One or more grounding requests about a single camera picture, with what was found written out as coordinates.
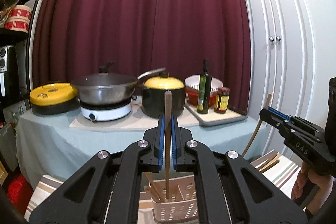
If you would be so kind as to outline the person right hand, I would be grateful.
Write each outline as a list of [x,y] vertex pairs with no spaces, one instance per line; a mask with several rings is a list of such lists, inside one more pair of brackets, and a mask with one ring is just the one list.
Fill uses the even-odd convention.
[[314,170],[310,169],[309,166],[303,162],[301,165],[301,170],[297,175],[294,187],[291,191],[292,200],[302,196],[303,187],[308,181],[316,184],[319,187],[319,190],[306,207],[307,211],[309,211],[312,215],[315,215],[331,194],[333,190],[334,178],[330,175],[320,176],[316,174]]

